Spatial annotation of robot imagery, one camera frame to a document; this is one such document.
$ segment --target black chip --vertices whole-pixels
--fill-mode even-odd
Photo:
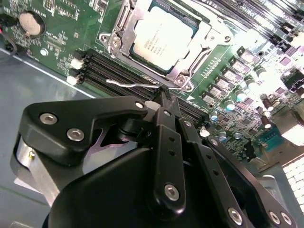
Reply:
[[[224,119],[224,115],[222,115],[221,113],[218,114],[218,120],[219,121],[222,121]]]
[[[257,110],[258,113],[262,113],[263,112],[263,108],[262,107],[257,107],[256,110]]]
[[[257,133],[257,130],[252,128],[249,130],[249,133],[252,134],[252,135],[255,135]]]
[[[217,129],[217,130],[222,130],[222,129],[223,129],[223,127],[222,127],[222,126],[220,126],[220,125],[216,125],[215,129]]]
[[[253,100],[250,99],[250,98],[247,98],[247,99],[245,100],[245,104],[247,104],[247,105],[251,105],[252,103],[253,103]]]
[[[278,94],[282,94],[282,93],[284,93],[285,92],[285,90],[283,89],[283,88],[278,88],[277,90],[276,90],[276,92],[278,93]]]
[[[251,121],[248,120],[248,119],[245,119],[245,120],[243,120],[243,122],[242,122],[242,124],[244,124],[244,125],[248,125],[248,124],[250,124],[250,123],[251,123]]]

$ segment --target green circuit board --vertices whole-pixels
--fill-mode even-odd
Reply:
[[[88,50],[91,48],[110,57],[106,48],[99,41],[98,35],[101,32],[111,33],[122,2],[122,0],[4,0],[3,9],[6,14],[17,18],[20,13],[30,10],[39,14],[46,25],[45,33],[33,39],[26,38],[24,31],[19,26],[6,28],[6,32],[14,37],[17,44],[27,49],[29,57],[62,75],[68,76],[73,52],[77,49]],[[186,6],[182,1],[176,0],[175,2]],[[196,10],[191,8],[190,10],[192,13],[199,15]],[[235,35],[234,45],[218,45],[192,78],[192,83],[195,86],[194,90],[189,93],[182,91],[175,93],[187,101],[189,105],[206,113],[217,110],[219,118],[215,123],[216,129],[213,134],[217,135],[220,131],[225,130],[227,132],[227,148],[232,153],[239,153],[243,150],[244,144],[250,140],[258,141],[260,135],[265,132],[256,110],[256,107],[260,106],[259,101],[256,101],[257,96],[247,89],[243,79],[252,75],[255,67],[262,66],[265,69],[271,69],[269,77],[273,77],[272,80],[280,80],[285,72],[303,64],[304,57],[300,52],[294,53],[291,57],[288,57],[291,63],[284,66],[280,62],[286,55],[274,45],[271,45],[265,38],[254,32],[247,34],[247,37],[244,38],[243,31],[230,22],[226,21],[225,23]],[[304,30],[302,24],[294,24],[300,31]],[[232,58],[237,56],[240,48],[246,48],[256,56],[260,56],[259,61],[255,65],[249,66],[250,71],[242,74],[242,80],[235,82],[232,87],[227,89],[226,94],[218,102],[213,105],[206,103],[202,99],[202,95],[223,73]],[[41,49],[46,49],[48,55],[42,56]],[[120,60],[116,59],[115,61],[143,75],[137,69],[124,64]],[[283,83],[278,83],[276,88],[269,88],[270,84],[267,83],[269,82],[259,82],[263,89],[269,90],[265,91],[265,94],[269,95],[271,101],[280,100],[272,114],[275,114],[284,106],[292,107],[301,101],[299,96],[286,89],[283,93],[276,93],[278,87],[281,86],[284,89]],[[100,96],[108,96],[105,92],[91,85],[86,83],[83,83],[83,85],[94,90]],[[227,99],[236,100],[234,95],[236,88],[243,88],[253,102],[250,104],[238,102],[235,110],[230,112],[225,109],[225,101]],[[241,138],[235,139],[233,137],[235,133],[239,133]]]

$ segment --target screw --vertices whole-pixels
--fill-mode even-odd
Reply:
[[[35,153],[33,152],[33,151],[30,151],[29,153],[28,153],[28,158],[30,159],[30,160],[33,160],[34,159],[34,157],[35,157]]]
[[[188,120],[185,120],[185,124],[188,126],[188,127],[191,127],[191,123],[188,121]]]
[[[179,191],[171,184],[165,186],[165,194],[172,201],[177,201],[180,198]]]
[[[100,34],[99,40],[100,40],[101,42],[104,42],[104,43],[105,43],[108,39],[107,39],[106,36],[102,36],[102,35]]]
[[[183,84],[184,83],[184,79],[183,78],[179,78],[179,79],[177,79],[177,82],[179,83],[179,84]]]
[[[53,125],[58,121],[57,117],[51,113],[44,113],[39,118],[42,123],[47,125]]]
[[[242,216],[240,215],[240,213],[235,210],[234,208],[229,208],[228,209],[228,213],[230,218],[239,226],[241,226],[243,224],[243,219]]]
[[[281,215],[282,217],[284,218],[284,221],[288,224],[288,225],[291,225],[292,224],[292,221],[291,219],[283,212],[281,212]]]
[[[213,145],[217,146],[218,145],[218,142],[215,140],[215,139],[211,139],[211,142]]]
[[[167,116],[171,116],[171,113],[169,113],[168,111],[163,111]]]
[[[192,89],[192,87],[190,86],[190,85],[186,85],[186,90],[191,90]]]
[[[135,102],[136,106],[139,107],[139,108],[143,108],[143,105],[139,102]]]
[[[273,220],[274,223],[276,223],[278,225],[281,224],[281,221],[280,221],[279,217],[275,213],[273,213],[272,211],[270,211],[269,214],[270,214],[271,220]]]
[[[113,41],[113,45],[114,45],[115,48],[117,48],[119,46],[117,41]]]
[[[85,134],[83,133],[83,131],[77,128],[72,128],[68,130],[66,135],[70,140],[75,142],[80,142],[85,138]]]

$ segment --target bolt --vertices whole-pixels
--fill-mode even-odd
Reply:
[[[80,142],[85,138],[85,134],[83,133],[83,131],[77,128],[72,128],[68,130],[66,135],[70,140],[75,142]]]
[[[228,209],[228,214],[230,216],[230,218],[239,226],[241,226],[243,224],[243,219],[242,216],[240,215],[240,213],[235,210],[234,208],[229,208]]]
[[[272,220],[274,223],[276,223],[276,224],[278,224],[278,225],[281,224],[281,221],[280,221],[279,217],[278,217],[275,213],[273,213],[272,211],[270,211],[270,212],[269,212],[269,215],[270,215],[271,220]]]
[[[167,115],[167,116],[171,116],[171,113],[169,113],[168,111],[164,111],[164,113]]]
[[[143,108],[143,105],[142,105],[141,103],[139,103],[139,102],[135,102],[135,105],[136,105],[137,107],[139,107],[139,108]]]
[[[284,221],[285,221],[288,225],[291,225],[291,224],[292,224],[291,219],[290,219],[285,213],[281,212],[281,215],[282,215]]]
[[[165,194],[172,201],[177,201],[180,198],[179,191],[171,184],[165,186]]]
[[[57,117],[51,113],[44,113],[39,118],[42,123],[47,125],[53,125],[58,121]]]
[[[215,140],[215,139],[211,139],[211,142],[213,145],[217,146],[218,145],[218,142]]]
[[[192,124],[191,124],[189,121],[187,121],[187,120],[185,120],[185,124],[186,124],[188,127],[191,127],[191,126],[192,126]]]

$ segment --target black plastic arm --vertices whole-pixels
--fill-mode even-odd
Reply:
[[[226,180],[242,210],[254,227],[296,228],[290,213],[261,185],[260,182],[216,138],[205,141],[217,158]]]
[[[42,123],[39,117],[44,113],[55,115],[57,123]],[[147,113],[144,103],[133,96],[37,103],[24,110],[19,133],[28,146],[71,166],[79,164],[94,143],[94,129],[128,118],[143,118]],[[72,128],[84,133],[82,141],[74,142],[67,137]]]

